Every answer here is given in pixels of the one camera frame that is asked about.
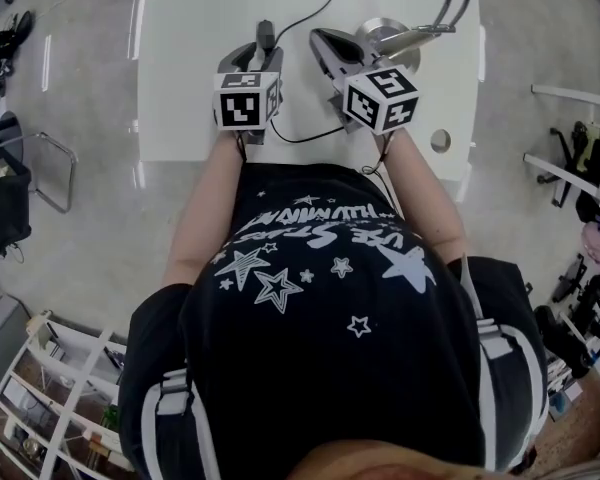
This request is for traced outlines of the white shelving rack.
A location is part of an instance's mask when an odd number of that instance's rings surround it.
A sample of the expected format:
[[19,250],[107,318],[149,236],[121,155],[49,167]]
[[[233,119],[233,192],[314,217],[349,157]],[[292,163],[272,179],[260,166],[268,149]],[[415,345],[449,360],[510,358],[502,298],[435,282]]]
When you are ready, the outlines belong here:
[[0,377],[0,473],[25,480],[139,480],[123,456],[126,347],[110,330],[31,319]]

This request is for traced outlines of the silver desk lamp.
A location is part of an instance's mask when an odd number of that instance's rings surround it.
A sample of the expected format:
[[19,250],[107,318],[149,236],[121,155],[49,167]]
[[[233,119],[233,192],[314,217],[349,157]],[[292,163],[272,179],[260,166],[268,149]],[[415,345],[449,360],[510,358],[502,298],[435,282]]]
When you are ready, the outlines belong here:
[[376,17],[364,22],[356,31],[356,37],[379,54],[380,59],[374,62],[376,67],[403,65],[415,73],[421,62],[422,48],[443,36],[455,34],[471,0],[461,0],[456,13],[449,18],[453,2],[443,0],[430,24],[409,28],[395,19]]

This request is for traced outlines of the person's left forearm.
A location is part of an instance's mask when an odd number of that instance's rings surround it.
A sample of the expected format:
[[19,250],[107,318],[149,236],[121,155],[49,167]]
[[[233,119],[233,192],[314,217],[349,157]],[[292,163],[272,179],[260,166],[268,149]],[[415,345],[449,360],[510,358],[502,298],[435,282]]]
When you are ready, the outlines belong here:
[[173,237],[163,285],[193,285],[228,237],[243,166],[237,139],[221,132]]

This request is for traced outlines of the black star-print T-shirt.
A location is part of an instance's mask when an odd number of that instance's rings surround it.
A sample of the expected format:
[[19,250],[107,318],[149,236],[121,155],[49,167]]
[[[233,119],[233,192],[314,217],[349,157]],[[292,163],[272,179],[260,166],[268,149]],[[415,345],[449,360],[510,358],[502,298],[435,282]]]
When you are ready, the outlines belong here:
[[220,252],[134,312],[121,447],[163,480],[284,480],[320,445],[395,444],[496,471],[547,412],[521,273],[445,263],[355,171],[250,164]]

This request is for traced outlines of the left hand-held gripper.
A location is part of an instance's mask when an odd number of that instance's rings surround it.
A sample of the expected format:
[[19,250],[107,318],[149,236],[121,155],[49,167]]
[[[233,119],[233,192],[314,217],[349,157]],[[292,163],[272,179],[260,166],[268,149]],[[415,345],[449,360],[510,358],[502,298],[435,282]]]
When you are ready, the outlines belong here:
[[218,64],[214,76],[213,115],[221,131],[240,133],[250,145],[264,144],[266,129],[281,105],[280,74],[284,51],[267,52],[261,72],[248,72],[256,43],[240,46]]

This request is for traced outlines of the black backpack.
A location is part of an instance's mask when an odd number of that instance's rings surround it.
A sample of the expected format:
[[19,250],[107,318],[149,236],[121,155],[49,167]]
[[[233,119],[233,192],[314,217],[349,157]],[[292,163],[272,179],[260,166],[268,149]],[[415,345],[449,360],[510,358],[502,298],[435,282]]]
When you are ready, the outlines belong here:
[[0,31],[0,60],[12,59],[18,48],[30,36],[35,23],[32,11],[14,14],[9,25]]

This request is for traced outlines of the black chrome-frame chair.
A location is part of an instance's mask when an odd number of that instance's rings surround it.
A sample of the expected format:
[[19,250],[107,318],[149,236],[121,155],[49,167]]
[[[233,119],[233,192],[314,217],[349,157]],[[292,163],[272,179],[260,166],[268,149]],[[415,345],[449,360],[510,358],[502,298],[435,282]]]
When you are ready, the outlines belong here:
[[[33,184],[34,175],[24,162],[24,143],[39,139],[65,154],[69,160],[66,203],[61,205]],[[0,117],[0,258],[6,250],[31,235],[29,196],[37,195],[52,209],[66,214],[72,207],[77,157],[69,148],[44,132],[24,134],[11,111]]]

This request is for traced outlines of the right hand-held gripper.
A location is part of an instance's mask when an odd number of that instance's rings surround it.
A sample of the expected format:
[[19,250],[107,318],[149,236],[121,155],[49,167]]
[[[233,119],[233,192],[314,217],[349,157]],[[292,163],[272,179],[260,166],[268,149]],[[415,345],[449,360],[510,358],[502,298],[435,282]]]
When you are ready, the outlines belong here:
[[412,121],[420,93],[404,65],[351,75],[352,68],[372,65],[377,53],[368,43],[336,29],[314,28],[309,45],[322,73],[333,82],[343,79],[329,103],[348,133],[365,128],[384,135]]

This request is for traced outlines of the white table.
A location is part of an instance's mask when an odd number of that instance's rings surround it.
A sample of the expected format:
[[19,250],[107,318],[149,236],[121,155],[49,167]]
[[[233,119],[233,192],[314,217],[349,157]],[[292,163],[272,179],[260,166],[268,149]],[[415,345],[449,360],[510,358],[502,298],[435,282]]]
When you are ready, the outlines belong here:
[[221,59],[252,42],[261,20],[282,33],[283,102],[273,126],[248,157],[258,163],[372,165],[366,131],[347,134],[329,99],[330,81],[309,46],[318,27],[355,32],[372,18],[407,27],[438,15],[456,30],[422,46],[409,77],[420,93],[408,131],[436,175],[467,173],[483,56],[479,0],[146,0],[138,73],[140,156],[145,161],[203,161],[216,137],[213,78]]
[[[600,107],[600,95],[598,94],[539,84],[532,84],[530,90],[532,94],[536,95],[553,96],[579,103],[585,103],[591,108]],[[549,177],[555,177],[557,180],[563,181],[564,188],[567,188],[567,184],[570,184],[571,186],[577,187],[584,193],[589,194],[598,201],[600,207],[600,181],[597,183],[586,181],[576,173],[575,166],[562,168],[530,153],[525,153],[523,155],[523,161],[540,169],[545,175]]]

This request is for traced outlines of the person's right forearm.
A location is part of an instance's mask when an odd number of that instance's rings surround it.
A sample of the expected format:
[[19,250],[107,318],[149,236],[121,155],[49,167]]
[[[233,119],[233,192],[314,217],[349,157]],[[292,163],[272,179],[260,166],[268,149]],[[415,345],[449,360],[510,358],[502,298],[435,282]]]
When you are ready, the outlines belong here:
[[404,219],[447,264],[467,256],[469,242],[457,207],[409,133],[375,138]]

